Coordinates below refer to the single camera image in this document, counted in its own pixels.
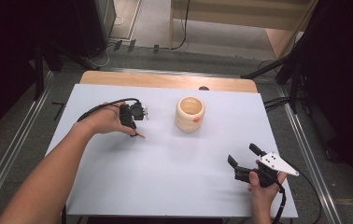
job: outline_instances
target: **gray floor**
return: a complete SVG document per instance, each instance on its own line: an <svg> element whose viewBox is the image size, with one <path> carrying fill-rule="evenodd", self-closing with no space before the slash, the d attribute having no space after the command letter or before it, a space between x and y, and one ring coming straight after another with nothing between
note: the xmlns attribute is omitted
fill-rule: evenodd
<svg viewBox="0 0 353 224"><path fill-rule="evenodd" d="M209 51L206 53L174 51L154 53L151 49L135 48L132 52L128 52L127 48L123 47L116 51L109 49L107 52L109 63L102 70L128 68L178 71L229 78L239 78L239 75L249 74L257 70L260 62L264 60L255 60L256 56L252 54L246 54L244 57L235 57L211 55ZM97 63L103 63L107 60L106 54L103 52L94 60ZM21 151L11 167L2 188L0 188L0 214L23 179L45 155L58 123L57 119L53 119L58 112L59 106L53 105L51 102L66 103L73 85L79 82L84 71L79 65L64 59L62 73L54 74L54 81L49 89L49 95L32 129L25 138ZM275 72L271 71L255 80L263 100L279 96L278 86L274 83L274 76ZM0 121L0 160L32 105L34 93L34 88L28 90ZM299 104L298 109L298 116L304 128L304 133L313 150L326 185L330 190L338 214L343 223L353 223L353 169L347 164L333 163L326 159L323 150L324 145L316 132L312 120L304 114ZM269 112L268 118L281 156L294 163L303 173L310 177L285 108L281 106ZM316 194L302 177L289 178L289 184L294 192L293 200L296 203L299 214L298 218L293 219L293 223L313 223L317 218L319 209ZM77 221L77 217L68 217L68 223L77 223ZM225 220L228 223L242 223L242 221L244 221L242 218ZM288 223L289 220L282 220L282 222ZM251 219L246 220L244 223L251 223ZM328 220L322 212L319 223L337 222Z"/></svg>

